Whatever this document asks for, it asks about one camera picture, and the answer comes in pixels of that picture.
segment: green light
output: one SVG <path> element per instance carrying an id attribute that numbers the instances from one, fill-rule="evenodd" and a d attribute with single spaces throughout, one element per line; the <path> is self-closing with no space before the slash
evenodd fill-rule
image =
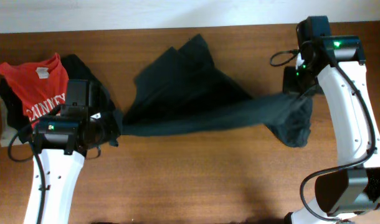
<path id="1" fill-rule="evenodd" d="M 335 46 L 335 47 L 340 47 L 340 45 L 341 45 L 341 42 L 339 42 L 339 41 L 334 41 L 334 46 Z"/>

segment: wooden tabletop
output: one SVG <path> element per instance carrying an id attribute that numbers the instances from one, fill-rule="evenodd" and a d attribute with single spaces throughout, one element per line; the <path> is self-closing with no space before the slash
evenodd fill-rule
<path id="1" fill-rule="evenodd" d="M 335 35 L 358 35 L 368 68 L 368 90 L 380 130 L 380 22 L 332 24 Z M 197 29 L 108 30 L 0 34 L 0 63 L 16 65 L 77 54 L 126 111 L 133 78 L 170 46 L 202 34 L 216 67 L 254 96 L 281 90 L 283 68 L 269 66 L 279 50 L 297 47 L 295 25 Z M 230 131 L 139 138 L 85 161 L 69 223 L 230 223 L 282 218 L 302 207 L 299 186 L 316 170 L 336 165 L 336 141 L 324 96 L 314 98 L 307 147 L 284 146 L 263 125 Z M 17 156 L 27 146 L 14 147 Z M 0 147 L 0 223 L 22 223 L 33 164 L 16 164 Z M 313 197 L 313 183 L 306 188 Z M 380 211 L 357 217 L 380 224 Z"/>

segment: black cloth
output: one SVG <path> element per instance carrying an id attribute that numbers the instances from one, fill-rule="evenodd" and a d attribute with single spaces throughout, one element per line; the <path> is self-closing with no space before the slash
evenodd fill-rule
<path id="1" fill-rule="evenodd" d="M 69 79 L 89 80 L 101 87 L 100 95 L 98 96 L 100 107 L 95 113 L 101 113 L 103 119 L 101 119 L 100 122 L 109 130 L 108 133 L 105 133 L 106 141 L 109 141 L 112 146 L 117 146 L 118 142 L 116 138 L 119 136 L 119 127 L 116 123 L 116 119 L 121 121 L 123 114 L 115 108 L 107 89 L 76 55 L 72 54 L 61 58 L 61 63 L 67 71 Z M 4 78 L 0 82 L 0 96 L 7 107 L 7 124 L 9 126 L 19 131 L 29 124 L 28 117 L 23 115 L 21 100 L 12 91 Z M 19 135 L 20 141 L 22 143 L 27 142 L 31 133 L 31 128 L 23 131 Z"/>
<path id="2" fill-rule="evenodd" d="M 307 143 L 312 100 L 283 93 L 253 99 L 215 68 L 200 35 L 166 51 L 135 84 L 121 134 L 167 136 L 266 124 L 287 146 Z"/>

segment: white wall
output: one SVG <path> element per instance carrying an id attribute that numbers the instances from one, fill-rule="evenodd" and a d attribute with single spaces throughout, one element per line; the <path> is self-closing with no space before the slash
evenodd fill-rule
<path id="1" fill-rule="evenodd" d="M 0 0 L 0 33 L 380 20 L 380 0 Z"/>

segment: wooden table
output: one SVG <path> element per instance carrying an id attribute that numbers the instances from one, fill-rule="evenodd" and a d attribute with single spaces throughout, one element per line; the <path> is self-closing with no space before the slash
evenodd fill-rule
<path id="1" fill-rule="evenodd" d="M 358 35 L 380 129 L 380 22 L 332 24 L 336 35 Z M 297 47 L 295 25 L 197 29 L 109 30 L 0 34 L 0 63 L 19 64 L 75 53 L 126 111 L 133 78 L 170 46 L 201 33 L 220 68 L 254 96 L 281 90 L 283 68 L 268 65 L 279 50 Z M 265 126 L 182 136 L 122 136 L 86 161 L 75 187 L 70 223 L 229 223 L 282 218 L 302 207 L 299 185 L 313 171 L 336 165 L 336 141 L 324 96 L 314 99 L 307 147 L 289 148 Z M 14 148 L 17 156 L 27 146 Z M 0 223 L 24 220 L 31 162 L 16 164 L 0 148 Z M 306 188 L 313 196 L 313 183 Z M 380 223 L 380 211 L 355 218 Z"/>

